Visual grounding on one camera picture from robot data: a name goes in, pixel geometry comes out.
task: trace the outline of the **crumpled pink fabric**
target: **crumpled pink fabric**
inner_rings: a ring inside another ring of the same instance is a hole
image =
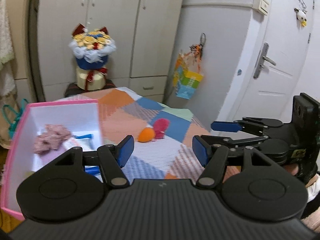
[[[43,154],[49,150],[58,150],[62,141],[71,137],[71,132],[63,125],[46,124],[47,132],[39,135],[34,144],[34,153]]]
[[[159,118],[153,124],[153,130],[155,130],[155,139],[163,139],[165,131],[167,130],[170,121],[166,118]]]

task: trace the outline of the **wardrobe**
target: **wardrobe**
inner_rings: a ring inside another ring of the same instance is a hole
[[[81,23],[89,30],[106,26],[115,40],[117,51],[107,68],[117,87],[161,102],[181,4],[182,0],[39,0],[39,81],[45,100],[62,98],[76,80],[76,61],[68,44]]]

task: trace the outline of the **patchwork tablecloth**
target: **patchwork tablecloth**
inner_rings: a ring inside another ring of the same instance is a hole
[[[118,144],[125,136],[135,139],[134,151],[123,168],[133,179],[185,179],[193,182],[203,171],[192,151],[194,135],[209,135],[201,122],[188,109],[174,109],[137,95],[128,88],[99,90],[63,100],[98,99],[100,126],[105,144]],[[159,118],[170,125],[164,139],[139,143],[138,135]],[[228,167],[225,179],[238,173]]]

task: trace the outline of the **ribbed black surface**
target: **ribbed black surface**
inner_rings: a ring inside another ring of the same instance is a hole
[[[190,180],[140,180],[111,191],[90,215],[65,224],[27,220],[10,236],[14,240],[308,240],[314,233],[299,220],[262,224],[227,210],[212,191],[198,190]]]

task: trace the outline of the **pink and white box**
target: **pink and white box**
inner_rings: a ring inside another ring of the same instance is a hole
[[[24,220],[16,199],[16,191],[20,183],[28,177],[31,171],[39,170],[65,152],[64,147],[61,146],[57,151],[51,150],[44,155],[33,153],[33,143],[36,137],[45,130],[46,124],[62,124],[75,136],[93,134],[94,150],[103,144],[97,100],[28,104],[7,156],[0,198],[1,209],[18,220]]]

